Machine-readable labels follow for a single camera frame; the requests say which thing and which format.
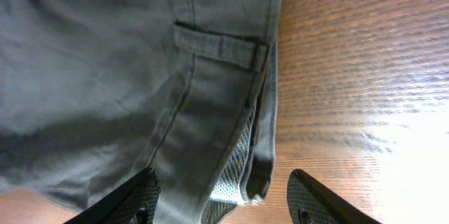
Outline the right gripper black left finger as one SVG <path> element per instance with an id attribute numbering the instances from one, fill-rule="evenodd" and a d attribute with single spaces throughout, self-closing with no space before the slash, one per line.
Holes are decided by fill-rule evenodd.
<path id="1" fill-rule="evenodd" d="M 161 189 L 153 168 L 145 168 L 65 224 L 152 224 Z"/>

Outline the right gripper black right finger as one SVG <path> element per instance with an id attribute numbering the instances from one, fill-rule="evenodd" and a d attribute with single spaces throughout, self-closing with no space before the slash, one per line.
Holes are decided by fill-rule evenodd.
<path id="1" fill-rule="evenodd" d="M 287 202 L 293 224 L 380 224 L 302 169 L 289 176 Z"/>

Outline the grey shorts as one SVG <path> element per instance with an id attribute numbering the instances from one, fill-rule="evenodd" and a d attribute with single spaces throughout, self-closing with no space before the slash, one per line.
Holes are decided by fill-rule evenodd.
<path id="1" fill-rule="evenodd" d="M 1 192 L 75 211 L 151 169 L 155 223 L 272 181 L 281 0 L 1 0 Z"/>

